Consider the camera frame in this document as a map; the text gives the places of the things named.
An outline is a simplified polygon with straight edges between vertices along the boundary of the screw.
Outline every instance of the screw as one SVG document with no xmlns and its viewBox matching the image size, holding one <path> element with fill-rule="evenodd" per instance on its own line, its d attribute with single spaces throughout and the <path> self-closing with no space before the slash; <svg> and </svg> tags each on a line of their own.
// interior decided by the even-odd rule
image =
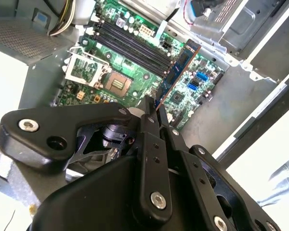
<svg viewBox="0 0 289 231">
<path fill-rule="evenodd" d="M 148 117 L 148 120 L 149 120 L 151 123 L 154 123 L 154 119 L 152 119 L 151 117 Z"/>
<path fill-rule="evenodd" d="M 228 231 L 228 228 L 226 226 L 226 223 L 224 222 L 223 219 L 221 219 L 220 217 L 214 217 L 214 223 L 216 225 L 216 227 L 220 230 L 220 231 Z"/>
<path fill-rule="evenodd" d="M 200 152 L 200 154 L 203 154 L 203 155 L 206 153 L 202 148 L 198 148 L 198 151 Z"/>
<path fill-rule="evenodd" d="M 175 129 L 173 129 L 172 132 L 173 132 L 173 134 L 175 134 L 176 136 L 179 135 L 179 132 L 178 132 L 177 130 L 175 130 Z"/>
<path fill-rule="evenodd" d="M 153 192 L 151 194 L 151 202 L 156 208 L 160 210 L 166 208 L 166 200 L 159 192 Z"/>
<path fill-rule="evenodd" d="M 19 121 L 18 126 L 21 130 L 28 132 L 34 132 L 39 129 L 39 124 L 32 119 L 22 119 Z"/>
<path fill-rule="evenodd" d="M 276 231 L 276 229 L 274 228 L 274 226 L 270 222 L 267 222 L 266 224 L 269 226 L 270 230 Z"/>
<path fill-rule="evenodd" d="M 127 114 L 126 111 L 125 111 L 124 109 L 119 109 L 119 112 L 122 113 L 122 114 L 124 114 L 124 115 Z"/>
</svg>

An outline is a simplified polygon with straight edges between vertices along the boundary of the vent grille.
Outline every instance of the vent grille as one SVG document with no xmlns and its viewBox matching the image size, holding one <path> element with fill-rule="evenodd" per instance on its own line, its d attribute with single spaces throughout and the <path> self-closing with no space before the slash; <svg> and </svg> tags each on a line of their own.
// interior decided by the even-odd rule
<svg viewBox="0 0 289 231">
<path fill-rule="evenodd" d="M 27 58 L 43 58 L 62 44 L 39 33 L 24 21 L 0 21 L 0 43 Z"/>
<path fill-rule="evenodd" d="M 223 23 L 223 21 L 225 20 L 225 18 L 227 18 L 228 14 L 230 13 L 235 4 L 236 0 L 228 0 L 227 2 L 225 2 L 221 12 L 216 17 L 215 22 Z"/>
</svg>

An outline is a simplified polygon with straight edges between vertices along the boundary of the perforated metal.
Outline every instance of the perforated metal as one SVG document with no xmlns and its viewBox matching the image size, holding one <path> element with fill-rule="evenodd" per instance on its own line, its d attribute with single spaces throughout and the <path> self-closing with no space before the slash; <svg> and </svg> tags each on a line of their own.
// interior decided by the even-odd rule
<svg viewBox="0 0 289 231">
<path fill-rule="evenodd" d="M 0 21 L 0 43 L 27 58 L 47 56 L 62 45 L 23 21 Z"/>
</svg>

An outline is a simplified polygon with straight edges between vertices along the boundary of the black bracket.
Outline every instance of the black bracket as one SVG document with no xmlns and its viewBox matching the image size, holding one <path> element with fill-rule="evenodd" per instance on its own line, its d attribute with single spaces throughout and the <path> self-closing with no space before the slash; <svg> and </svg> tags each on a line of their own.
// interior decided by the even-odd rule
<svg viewBox="0 0 289 231">
<path fill-rule="evenodd" d="M 23 119 L 37 122 L 38 130 L 20 129 L 19 122 Z M 0 150 L 34 169 L 57 173 L 66 169 L 76 151 L 78 129 L 124 125 L 130 119 L 130 112 L 118 103 L 12 111 L 1 119 Z"/>
</svg>

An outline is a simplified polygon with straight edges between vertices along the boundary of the ram slot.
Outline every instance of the ram slot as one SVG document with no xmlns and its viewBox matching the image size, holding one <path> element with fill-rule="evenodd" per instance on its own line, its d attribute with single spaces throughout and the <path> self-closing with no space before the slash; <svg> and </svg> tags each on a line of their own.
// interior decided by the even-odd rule
<svg viewBox="0 0 289 231">
<path fill-rule="evenodd" d="M 161 63 L 159 60 L 152 59 L 151 57 L 147 56 L 146 53 L 139 51 L 138 49 L 132 47 L 130 44 L 128 44 L 126 39 L 119 38 L 116 35 L 111 34 L 104 29 L 100 29 L 99 33 L 100 33 L 99 36 L 117 41 L 117 43 L 120 43 L 122 47 L 125 47 L 125 49 L 128 49 L 130 52 L 132 52 L 134 55 L 138 56 L 139 58 L 146 59 L 146 61 L 150 63 L 151 65 L 154 65 L 155 67 L 158 67 L 163 71 L 169 70 L 169 66 L 165 65 L 164 63 Z"/>
<path fill-rule="evenodd" d="M 96 41 L 98 41 L 102 45 L 112 49 L 113 51 L 123 55 L 124 57 L 128 58 L 132 62 L 144 67 L 145 69 L 147 69 L 148 71 L 152 72 L 153 74 L 155 74 L 157 76 L 162 77 L 165 75 L 164 71 L 152 66 L 151 64 L 149 64 L 147 62 L 145 62 L 143 59 L 141 59 L 141 58 L 137 57 L 136 55 L 134 55 L 133 53 L 127 51 L 125 48 L 118 45 L 118 43 L 114 42 L 113 40 L 111 40 L 109 38 L 97 36 Z"/>
<path fill-rule="evenodd" d="M 107 30 L 111 35 L 114 35 L 118 38 L 123 39 L 126 43 L 130 46 L 134 47 L 136 50 L 143 52 L 147 56 L 151 57 L 152 59 L 157 60 L 158 62 L 164 63 L 167 67 L 170 67 L 171 60 L 168 57 L 163 56 L 162 54 L 156 52 L 154 49 L 140 43 L 135 38 L 133 38 L 130 34 L 126 33 L 123 30 L 115 27 L 114 25 L 110 24 L 109 22 L 105 22 L 102 25 L 102 28 Z"/>
</svg>

